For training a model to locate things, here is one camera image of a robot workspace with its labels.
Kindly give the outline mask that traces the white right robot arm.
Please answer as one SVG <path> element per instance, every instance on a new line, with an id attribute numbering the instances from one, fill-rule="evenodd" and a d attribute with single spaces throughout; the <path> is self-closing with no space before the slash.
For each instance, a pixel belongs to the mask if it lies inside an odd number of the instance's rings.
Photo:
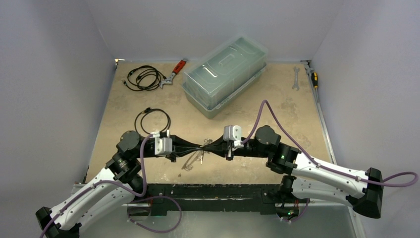
<path id="1" fill-rule="evenodd" d="M 283 175 L 279 198 L 320 199 L 349 206 L 368 218 L 381 217 L 382 173 L 341 167 L 319 159 L 308 159 L 298 148 L 280 141 L 281 136 L 268 125 L 257 129 L 254 138 L 241 144 L 224 137 L 203 146 L 204 151 L 232 160 L 234 156 L 267 158 L 266 166 Z"/>

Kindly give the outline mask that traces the yellow black screwdriver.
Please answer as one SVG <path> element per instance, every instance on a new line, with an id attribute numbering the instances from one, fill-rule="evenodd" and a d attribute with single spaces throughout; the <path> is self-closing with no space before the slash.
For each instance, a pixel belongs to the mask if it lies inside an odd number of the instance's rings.
<path id="1" fill-rule="evenodd" d="M 316 72 L 313 72 L 311 74 L 311 81 L 312 81 L 313 88 L 317 90 L 318 89 L 318 76 Z"/>

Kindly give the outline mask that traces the clear plastic storage box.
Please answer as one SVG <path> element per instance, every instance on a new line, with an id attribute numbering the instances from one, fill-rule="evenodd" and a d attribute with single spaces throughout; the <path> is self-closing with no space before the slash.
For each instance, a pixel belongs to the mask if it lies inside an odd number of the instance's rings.
<path id="1" fill-rule="evenodd" d="M 265 46 L 249 37 L 229 39 L 184 71 L 187 100 L 206 118 L 214 118 L 261 76 L 267 53 Z"/>

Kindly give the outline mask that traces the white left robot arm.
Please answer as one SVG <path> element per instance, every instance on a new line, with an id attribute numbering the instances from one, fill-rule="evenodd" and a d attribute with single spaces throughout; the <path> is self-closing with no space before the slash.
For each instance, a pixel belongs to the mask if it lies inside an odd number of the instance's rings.
<path id="1" fill-rule="evenodd" d="M 105 167 L 79 191 L 52 208 L 42 207 L 36 212 L 42 238 L 78 238 L 84 228 L 123 204 L 165 199 L 164 195 L 148 194 L 144 159 L 167 157 L 175 161 L 202 148 L 169 131 L 143 137 L 133 130 L 125 132 L 116 147 Z"/>

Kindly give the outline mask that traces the silver open end spanner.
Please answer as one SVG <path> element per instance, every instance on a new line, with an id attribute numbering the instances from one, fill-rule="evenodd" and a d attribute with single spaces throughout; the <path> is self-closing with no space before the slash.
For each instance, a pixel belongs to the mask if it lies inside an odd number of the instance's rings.
<path id="1" fill-rule="evenodd" d="M 293 90 L 296 90 L 296 91 L 299 91 L 300 90 L 300 87 L 299 87 L 299 77 L 298 77 L 299 71 L 300 71 L 300 69 L 295 66 L 294 67 L 294 84 L 292 86 L 292 89 Z"/>

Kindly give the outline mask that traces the red handled adjustable wrench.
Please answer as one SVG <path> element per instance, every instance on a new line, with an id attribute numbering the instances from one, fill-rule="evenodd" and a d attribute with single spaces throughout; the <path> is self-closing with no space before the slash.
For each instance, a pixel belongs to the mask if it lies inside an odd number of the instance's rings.
<path id="1" fill-rule="evenodd" d="M 187 59 L 182 59 L 176 66 L 175 68 L 172 70 L 171 75 L 165 79 L 163 79 L 160 83 L 159 83 L 159 87 L 162 89 L 165 85 L 172 85 L 173 84 L 173 80 L 176 77 L 176 75 L 182 70 L 182 68 L 185 66 L 185 64 L 187 63 Z"/>

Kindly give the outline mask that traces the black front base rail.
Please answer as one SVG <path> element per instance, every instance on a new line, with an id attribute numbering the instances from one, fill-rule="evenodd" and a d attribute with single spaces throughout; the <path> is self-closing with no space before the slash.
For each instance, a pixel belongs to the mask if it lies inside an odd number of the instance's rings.
<path id="1" fill-rule="evenodd" d="M 291 193 L 280 191 L 279 184 L 149 184 L 146 198 L 152 197 L 151 215 L 165 216 L 178 211 L 195 212 L 259 212 L 276 214 L 282 204 L 297 200 Z"/>

